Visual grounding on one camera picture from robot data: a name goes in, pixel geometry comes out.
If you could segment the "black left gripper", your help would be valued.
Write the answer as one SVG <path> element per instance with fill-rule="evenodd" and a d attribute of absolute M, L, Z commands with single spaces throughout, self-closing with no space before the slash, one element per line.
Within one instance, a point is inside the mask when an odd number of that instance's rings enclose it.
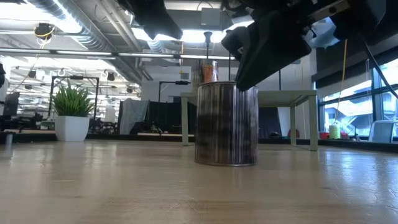
<path fill-rule="evenodd" d="M 158 34 L 181 39 L 183 31 L 168 14 L 164 0 L 117 0 L 117 2 L 134 14 L 135 21 L 152 40 Z"/>

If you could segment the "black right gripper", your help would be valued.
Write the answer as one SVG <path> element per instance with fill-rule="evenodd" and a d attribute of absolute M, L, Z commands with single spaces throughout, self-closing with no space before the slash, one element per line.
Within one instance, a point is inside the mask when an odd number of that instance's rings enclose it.
<path fill-rule="evenodd" d="M 253 19 L 246 27 L 227 30 L 221 41 L 240 61 L 236 84 L 242 91 L 308 55 L 312 49 L 301 33 L 312 24 L 328 19 L 331 30 L 345 33 L 344 1 L 224 0 L 222 8 Z"/>

